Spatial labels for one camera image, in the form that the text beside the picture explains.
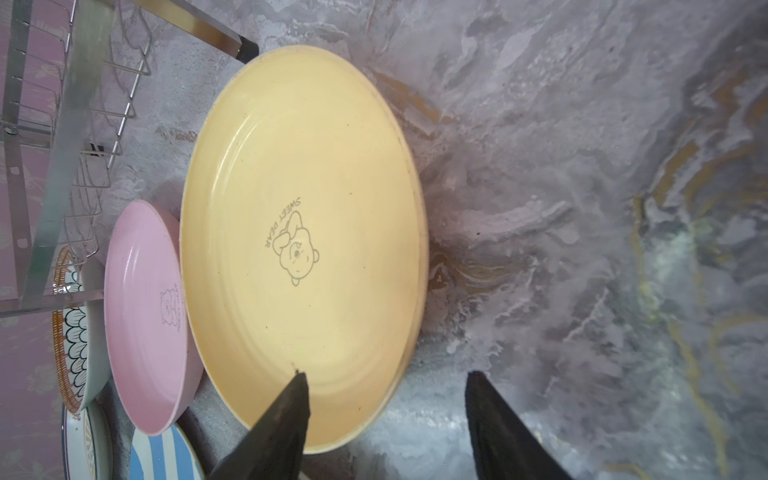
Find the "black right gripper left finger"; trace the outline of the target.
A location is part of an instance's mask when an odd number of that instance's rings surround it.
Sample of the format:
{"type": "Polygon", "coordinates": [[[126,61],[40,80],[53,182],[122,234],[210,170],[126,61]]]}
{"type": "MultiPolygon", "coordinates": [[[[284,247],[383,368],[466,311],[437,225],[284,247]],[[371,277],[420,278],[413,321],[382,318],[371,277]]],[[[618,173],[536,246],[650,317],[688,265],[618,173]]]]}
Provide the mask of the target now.
{"type": "Polygon", "coordinates": [[[309,419],[307,377],[298,372],[209,477],[297,480],[309,419]]]}

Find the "pink bear plate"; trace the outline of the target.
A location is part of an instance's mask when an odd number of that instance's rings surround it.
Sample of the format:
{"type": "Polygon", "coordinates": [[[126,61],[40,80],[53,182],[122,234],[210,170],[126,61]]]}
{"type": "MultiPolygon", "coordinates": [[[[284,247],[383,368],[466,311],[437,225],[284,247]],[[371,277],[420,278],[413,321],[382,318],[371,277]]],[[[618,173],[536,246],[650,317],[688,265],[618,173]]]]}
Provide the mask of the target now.
{"type": "Polygon", "coordinates": [[[167,210],[133,201],[114,226],[105,267],[113,379],[128,417],[150,436],[189,407],[204,372],[187,317],[179,233],[167,210]]]}

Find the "yellow bear plate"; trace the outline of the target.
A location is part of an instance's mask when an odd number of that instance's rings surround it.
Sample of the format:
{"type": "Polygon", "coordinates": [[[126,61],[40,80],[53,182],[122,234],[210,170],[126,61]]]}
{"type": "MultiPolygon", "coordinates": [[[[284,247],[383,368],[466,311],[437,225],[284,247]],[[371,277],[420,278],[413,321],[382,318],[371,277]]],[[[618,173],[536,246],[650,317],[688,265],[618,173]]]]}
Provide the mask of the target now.
{"type": "Polygon", "coordinates": [[[429,246],[411,150],[361,71],[298,45],[231,79],[191,157],[180,262],[204,367],[243,425],[299,372],[306,453],[376,419],[414,351],[429,246]]]}

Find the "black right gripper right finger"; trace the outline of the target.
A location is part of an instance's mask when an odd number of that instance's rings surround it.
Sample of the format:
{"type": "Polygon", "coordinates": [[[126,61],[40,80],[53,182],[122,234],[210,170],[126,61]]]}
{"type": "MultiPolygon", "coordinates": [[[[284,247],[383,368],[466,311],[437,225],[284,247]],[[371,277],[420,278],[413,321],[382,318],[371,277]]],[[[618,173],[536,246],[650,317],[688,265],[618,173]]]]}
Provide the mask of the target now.
{"type": "Polygon", "coordinates": [[[480,479],[571,480],[480,371],[468,374],[465,407],[480,479]]]}

